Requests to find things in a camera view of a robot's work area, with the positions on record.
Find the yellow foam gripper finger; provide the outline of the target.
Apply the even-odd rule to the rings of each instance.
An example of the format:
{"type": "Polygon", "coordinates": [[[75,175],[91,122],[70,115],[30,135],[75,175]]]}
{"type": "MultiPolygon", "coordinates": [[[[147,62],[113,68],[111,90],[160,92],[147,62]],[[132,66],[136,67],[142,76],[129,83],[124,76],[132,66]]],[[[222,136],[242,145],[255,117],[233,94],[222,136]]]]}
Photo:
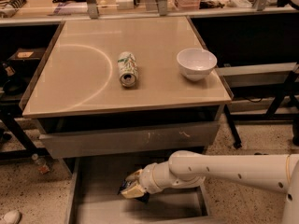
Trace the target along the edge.
{"type": "Polygon", "coordinates": [[[126,199],[140,198],[142,197],[146,191],[141,187],[140,184],[127,183],[124,189],[121,191],[121,195],[126,199]]]}
{"type": "Polygon", "coordinates": [[[137,171],[135,171],[135,172],[129,174],[129,175],[125,178],[125,180],[126,180],[126,181],[129,181],[129,182],[136,181],[136,180],[139,179],[139,177],[141,176],[142,172],[143,172],[143,170],[142,170],[142,169],[139,169],[139,170],[137,170],[137,171]]]}

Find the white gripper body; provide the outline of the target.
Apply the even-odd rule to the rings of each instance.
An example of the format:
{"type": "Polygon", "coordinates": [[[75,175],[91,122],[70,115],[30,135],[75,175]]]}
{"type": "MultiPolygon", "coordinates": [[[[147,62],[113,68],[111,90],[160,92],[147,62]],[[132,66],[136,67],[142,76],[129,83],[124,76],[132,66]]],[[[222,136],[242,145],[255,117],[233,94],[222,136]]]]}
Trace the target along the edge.
{"type": "Polygon", "coordinates": [[[170,172],[167,161],[147,165],[139,177],[140,185],[149,194],[171,188],[174,182],[175,176],[170,172]]]}

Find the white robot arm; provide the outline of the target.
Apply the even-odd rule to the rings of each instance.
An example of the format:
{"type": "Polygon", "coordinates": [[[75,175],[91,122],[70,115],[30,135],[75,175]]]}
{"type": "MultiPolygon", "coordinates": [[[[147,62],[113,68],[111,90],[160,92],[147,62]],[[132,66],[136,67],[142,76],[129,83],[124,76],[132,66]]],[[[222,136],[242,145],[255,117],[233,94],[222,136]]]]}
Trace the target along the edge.
{"type": "Polygon", "coordinates": [[[299,224],[299,155],[210,156],[174,152],[167,161],[152,163],[128,175],[119,193],[126,199],[145,198],[164,189],[190,189],[204,176],[285,194],[281,224],[299,224]]]}

